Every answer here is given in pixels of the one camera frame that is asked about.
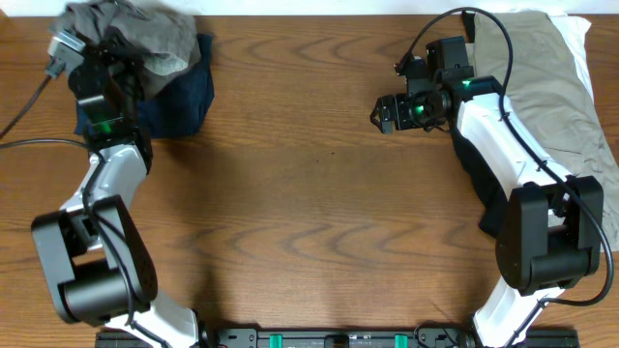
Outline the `grey shorts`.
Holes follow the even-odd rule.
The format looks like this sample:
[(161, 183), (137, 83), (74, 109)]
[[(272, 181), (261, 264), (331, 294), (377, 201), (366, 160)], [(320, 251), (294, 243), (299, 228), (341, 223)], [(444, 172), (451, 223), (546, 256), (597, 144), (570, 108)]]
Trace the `grey shorts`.
[(160, 4), (72, 2), (52, 21), (50, 30), (65, 30), (93, 45), (117, 37), (121, 52), (141, 62), (138, 76), (147, 100), (201, 58), (194, 17)]

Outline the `white garment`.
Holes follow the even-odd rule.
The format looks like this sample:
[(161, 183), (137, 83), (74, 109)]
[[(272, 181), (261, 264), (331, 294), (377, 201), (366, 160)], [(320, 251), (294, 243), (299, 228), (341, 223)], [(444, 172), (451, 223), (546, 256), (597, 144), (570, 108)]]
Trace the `white garment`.
[(544, 13), (561, 34), (567, 48), (575, 61), (575, 71), (592, 101), (595, 100), (591, 75), (587, 64), (585, 48), (586, 35), (592, 23), (584, 17), (569, 15), (563, 10), (552, 7), (524, 7), (518, 6), (509, 9), (510, 13), (541, 12)]

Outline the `black garment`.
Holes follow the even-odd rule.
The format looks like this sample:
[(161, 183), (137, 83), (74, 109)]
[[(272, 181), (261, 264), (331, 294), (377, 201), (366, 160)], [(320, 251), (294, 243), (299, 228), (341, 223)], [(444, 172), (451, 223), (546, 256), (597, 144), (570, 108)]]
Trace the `black garment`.
[[(466, 33), (471, 40), (475, 39), (475, 29), (473, 28), (474, 16), (472, 14), (465, 14), (466, 11), (489, 16), (489, 18), (498, 25), (500, 30), (505, 29), (494, 14), (484, 12), (481, 9), (468, 7), (457, 9), (457, 12), (458, 11), (463, 12), (462, 21)], [(452, 44), (455, 48), (449, 48), (449, 52), (446, 53), (450, 60), (447, 63), (447, 67), (459, 71), (463, 70), (463, 72), (456, 72), (455, 77), (451, 77), (451, 79), (459, 82), (467, 78), (476, 78), (474, 77), (473, 67), (469, 64), (464, 38), (458, 37), (458, 39), (455, 40), (457, 43)], [(496, 94), (498, 100), (494, 102), (494, 106), (497, 106), (499, 109), (501, 108), (502, 100), (500, 98), (504, 97), (505, 94), (503, 86), (491, 75), (482, 76), (480, 79), (482, 82), (473, 83), (474, 86), (472, 88), (475, 91), (471, 90), (466, 92), (464, 91), (466, 88), (462, 86), (454, 87), (455, 92), (450, 92), (453, 94), (454, 101), (452, 101), (453, 106), (451, 107), (450, 116), (448, 117), (450, 125), (449, 132), (453, 139), (457, 157), (463, 169), (469, 174), (473, 188), (486, 209), (479, 221), (479, 228), (491, 238), (496, 238), (502, 228), (508, 198), (506, 198), (506, 194), (495, 173), (486, 162), (486, 160), (489, 160), (489, 155), (484, 157), (479, 151), (482, 149), (480, 147), (481, 145), (476, 147), (469, 138), (464, 136), (463, 130), (461, 130), (461, 123), (463, 122), (462, 117), (458, 116), (458, 113), (463, 111), (463, 106), (460, 105), (463, 102), (472, 101), (474, 96), (479, 95)]]

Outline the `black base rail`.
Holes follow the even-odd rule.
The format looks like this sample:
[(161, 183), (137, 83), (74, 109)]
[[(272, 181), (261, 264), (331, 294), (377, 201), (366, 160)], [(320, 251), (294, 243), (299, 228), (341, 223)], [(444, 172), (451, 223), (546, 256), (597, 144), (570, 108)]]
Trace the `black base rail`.
[[(144, 338), (120, 330), (96, 334), (94, 347), (214, 347), (214, 348), (473, 348), (482, 345), (473, 331), (454, 325), (425, 322), (412, 331), (292, 331), (228, 328), (207, 333), (200, 327), (197, 341), (191, 345), (152, 344)], [(517, 348), (578, 348), (576, 330), (529, 329)]]

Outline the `navy blue folded shorts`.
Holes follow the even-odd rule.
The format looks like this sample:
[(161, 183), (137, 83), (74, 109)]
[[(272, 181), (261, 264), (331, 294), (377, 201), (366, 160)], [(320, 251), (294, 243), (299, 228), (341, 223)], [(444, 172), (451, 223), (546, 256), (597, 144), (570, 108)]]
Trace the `navy blue folded shorts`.
[(197, 34), (201, 58), (188, 72), (174, 78), (156, 96), (137, 103), (135, 121), (89, 121), (78, 108), (77, 134), (111, 139), (142, 134), (150, 138), (178, 138), (198, 133), (215, 97), (211, 76), (213, 38)]

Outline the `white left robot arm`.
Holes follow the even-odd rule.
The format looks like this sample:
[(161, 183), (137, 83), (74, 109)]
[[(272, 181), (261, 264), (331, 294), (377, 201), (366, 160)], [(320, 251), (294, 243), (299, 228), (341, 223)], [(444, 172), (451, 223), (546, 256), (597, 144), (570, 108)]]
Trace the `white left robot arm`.
[(158, 287), (154, 263), (129, 213), (153, 152), (138, 123), (136, 62), (110, 43), (53, 35), (48, 74), (66, 73), (84, 121), (89, 169), (61, 208), (31, 231), (52, 303), (66, 323), (123, 331), (153, 347), (201, 347), (195, 312)]

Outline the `khaki beige shorts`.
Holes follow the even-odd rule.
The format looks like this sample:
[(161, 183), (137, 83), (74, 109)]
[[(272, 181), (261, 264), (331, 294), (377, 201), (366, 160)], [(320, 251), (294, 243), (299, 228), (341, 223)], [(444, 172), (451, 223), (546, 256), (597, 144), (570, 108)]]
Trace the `khaki beige shorts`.
[(502, 80), (517, 117), (545, 150), (576, 176), (594, 176), (604, 189), (603, 229), (618, 248), (618, 164), (594, 101), (580, 82), (561, 34), (541, 12), (497, 14), (503, 24), (474, 17), (475, 71)]

